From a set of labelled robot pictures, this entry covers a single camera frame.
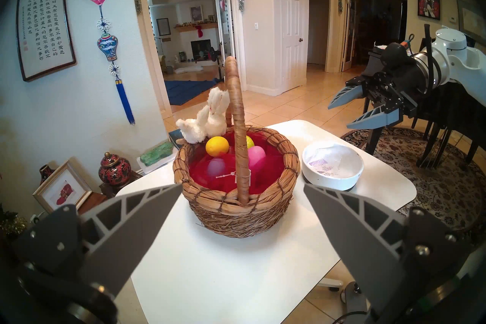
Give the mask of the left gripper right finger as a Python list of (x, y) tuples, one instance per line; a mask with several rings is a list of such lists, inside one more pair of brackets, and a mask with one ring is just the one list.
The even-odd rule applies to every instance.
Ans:
[(470, 245), (413, 206), (408, 216), (376, 200), (305, 184), (333, 248), (370, 302), (369, 314), (428, 314), (457, 295)]

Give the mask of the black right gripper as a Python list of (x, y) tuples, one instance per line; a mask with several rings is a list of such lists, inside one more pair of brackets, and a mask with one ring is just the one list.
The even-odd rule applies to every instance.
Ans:
[[(387, 71), (381, 63), (364, 70), (364, 92), (374, 109), (356, 118), (346, 127), (352, 130), (372, 130), (403, 121), (403, 114), (417, 115), (418, 103), (426, 92), (426, 75), (416, 65), (400, 65)], [(366, 95), (362, 85), (345, 86), (329, 103), (329, 110), (343, 106)]]

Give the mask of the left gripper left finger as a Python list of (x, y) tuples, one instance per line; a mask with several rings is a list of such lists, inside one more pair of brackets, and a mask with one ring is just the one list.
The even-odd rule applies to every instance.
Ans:
[(142, 261), (182, 193), (181, 184), (109, 199), (79, 214), (63, 205), (15, 241), (18, 279), (31, 294), (117, 295)]

